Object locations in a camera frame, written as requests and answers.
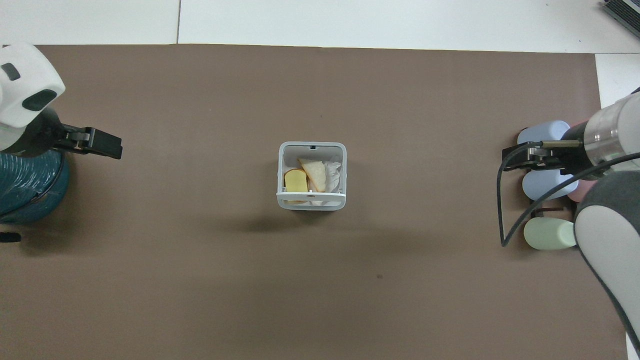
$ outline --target pastel cylinder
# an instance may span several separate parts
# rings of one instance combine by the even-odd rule
[[[538,250],[559,250],[575,246],[573,223],[558,218],[532,218],[524,226],[524,239]]]
[[[569,124],[562,120],[543,122],[522,130],[518,135],[518,143],[560,140],[567,130]]]
[[[582,202],[584,196],[587,195],[589,190],[591,190],[593,185],[597,182],[597,180],[578,180],[578,187],[567,196],[575,202]]]
[[[571,175],[561,175],[560,170],[536,170],[530,171],[522,179],[522,190],[531,200],[538,200],[547,191],[556,185],[569,179]],[[577,183],[572,183],[558,190],[549,199],[555,199],[568,195],[578,187]]]

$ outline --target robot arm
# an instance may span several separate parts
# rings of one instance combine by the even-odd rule
[[[48,107],[65,85],[35,46],[18,43],[0,49],[0,69],[0,152],[33,157],[56,149],[122,157],[120,138],[62,124]]]
[[[575,240],[582,257],[611,298],[640,355],[640,92],[596,112],[569,129],[562,140],[518,144],[504,149],[505,170],[560,169],[574,178],[598,179],[580,203]],[[523,213],[530,213],[546,196]],[[508,243],[520,216],[502,245]]]
[[[517,154],[506,164],[505,171],[561,169],[563,174],[578,174],[594,165],[620,156],[640,152],[640,92],[620,99],[596,112],[587,122],[569,129],[562,140],[543,142]],[[502,150],[503,159],[521,146]],[[596,180],[621,170],[640,170],[640,160],[634,159],[605,168],[586,178]]]

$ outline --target white basket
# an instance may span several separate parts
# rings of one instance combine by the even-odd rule
[[[336,161],[340,167],[340,183],[336,192],[287,192],[284,186],[284,174],[300,168],[298,158]],[[285,142],[278,154],[278,204],[289,210],[335,211],[342,209],[347,202],[347,149],[339,142]]]

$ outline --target pink cylinder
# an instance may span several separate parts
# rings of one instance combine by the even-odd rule
[[[569,199],[575,202],[582,202],[584,196],[597,182],[597,180],[578,180],[578,187],[574,191],[570,192],[567,196],[569,196]]]

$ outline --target light green cylinder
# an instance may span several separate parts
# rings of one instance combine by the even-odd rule
[[[532,248],[538,250],[575,246],[573,222],[558,218],[532,218],[524,226],[524,238]]]

